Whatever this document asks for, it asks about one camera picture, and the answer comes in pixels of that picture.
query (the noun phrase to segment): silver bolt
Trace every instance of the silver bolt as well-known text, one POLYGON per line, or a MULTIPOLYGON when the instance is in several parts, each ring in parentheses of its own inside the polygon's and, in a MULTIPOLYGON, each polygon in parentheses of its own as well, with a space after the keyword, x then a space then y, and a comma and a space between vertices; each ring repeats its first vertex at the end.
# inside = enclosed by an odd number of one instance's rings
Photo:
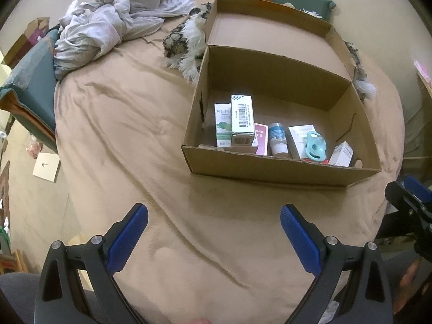
POLYGON ((369 250, 375 251, 377 249, 377 245, 375 242, 368 242, 369 250))
POLYGON ((92 237, 92 244, 99 245, 102 242, 102 237, 100 235, 96 235, 92 237))
POLYGON ((334 236, 328 236, 327 238, 326 238, 326 241, 327 241, 327 243, 328 244, 330 244, 330 245, 336 245, 338 242, 338 239, 336 239, 334 236))
POLYGON ((61 246, 61 241, 54 241, 54 242, 51 244, 51 248, 53 248, 53 249, 55 249, 55 250, 57 250, 60 246, 61 246))

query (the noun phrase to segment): pacifier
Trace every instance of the pacifier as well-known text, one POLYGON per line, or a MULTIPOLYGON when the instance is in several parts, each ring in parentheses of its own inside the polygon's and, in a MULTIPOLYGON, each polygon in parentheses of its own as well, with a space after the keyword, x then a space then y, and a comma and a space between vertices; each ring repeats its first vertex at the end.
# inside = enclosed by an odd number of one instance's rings
POLYGON ((327 144, 317 132, 310 131, 306 136, 306 155, 315 162, 325 161, 327 144))

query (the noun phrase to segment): bottle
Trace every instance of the bottle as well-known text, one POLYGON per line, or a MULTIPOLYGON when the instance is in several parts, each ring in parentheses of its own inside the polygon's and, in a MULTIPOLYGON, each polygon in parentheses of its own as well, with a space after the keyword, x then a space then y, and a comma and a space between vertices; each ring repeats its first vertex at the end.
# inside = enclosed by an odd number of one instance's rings
POLYGON ((274 157, 289 157, 285 130, 281 123, 272 123, 269 125, 269 143, 271 153, 274 157))

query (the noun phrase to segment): bedspread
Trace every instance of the bedspread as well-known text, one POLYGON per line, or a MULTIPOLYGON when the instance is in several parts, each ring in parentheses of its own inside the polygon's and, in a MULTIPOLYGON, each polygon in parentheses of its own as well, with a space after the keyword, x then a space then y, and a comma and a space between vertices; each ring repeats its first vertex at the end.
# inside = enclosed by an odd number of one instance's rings
MULTIPOLYGON (((197 4, 212 1, 198 0, 197 4)), ((279 222, 293 203, 345 244, 376 234, 403 154, 398 92, 362 55, 377 96, 364 106, 382 172, 348 189, 272 186, 192 174, 181 144, 193 87, 163 66, 157 33, 68 74, 55 93, 57 145, 83 233, 104 234, 136 202, 149 223, 115 279, 150 323, 284 323, 313 280, 279 222)))

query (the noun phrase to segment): blue bottle label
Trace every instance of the blue bottle label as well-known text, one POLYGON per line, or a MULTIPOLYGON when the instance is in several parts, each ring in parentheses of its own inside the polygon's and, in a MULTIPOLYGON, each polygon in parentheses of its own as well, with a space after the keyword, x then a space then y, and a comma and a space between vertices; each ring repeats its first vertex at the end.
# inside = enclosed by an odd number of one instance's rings
POLYGON ((281 126, 272 126, 269 128, 269 140, 270 139, 278 139, 283 140, 285 137, 285 130, 281 126))

